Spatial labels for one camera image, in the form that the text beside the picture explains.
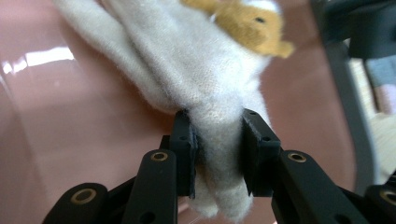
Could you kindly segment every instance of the white plush toy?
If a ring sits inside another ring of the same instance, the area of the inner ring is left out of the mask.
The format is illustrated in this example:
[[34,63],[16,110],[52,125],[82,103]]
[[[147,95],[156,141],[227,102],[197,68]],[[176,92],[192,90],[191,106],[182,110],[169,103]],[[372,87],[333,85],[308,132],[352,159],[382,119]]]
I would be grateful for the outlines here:
[[53,2],[153,107],[188,110],[204,147],[191,206],[206,217],[219,210],[235,222],[245,217],[252,198],[238,166],[241,115],[245,107],[269,122],[259,87],[271,58],[241,46],[179,0]]

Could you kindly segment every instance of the pink table surface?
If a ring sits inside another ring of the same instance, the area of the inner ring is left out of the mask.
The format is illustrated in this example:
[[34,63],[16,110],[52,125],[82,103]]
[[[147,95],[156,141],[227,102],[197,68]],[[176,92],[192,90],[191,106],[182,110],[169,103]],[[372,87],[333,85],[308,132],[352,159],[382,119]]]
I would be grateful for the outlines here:
[[[279,3],[297,50],[262,76],[274,129],[283,148],[309,153],[353,189],[354,148],[309,5]],[[0,223],[40,223],[80,183],[113,189],[171,131],[173,117],[147,105],[50,0],[0,2],[0,62]],[[199,219],[184,199],[179,209],[178,223],[226,223]],[[274,223],[270,199],[256,199],[245,223],[258,221]]]

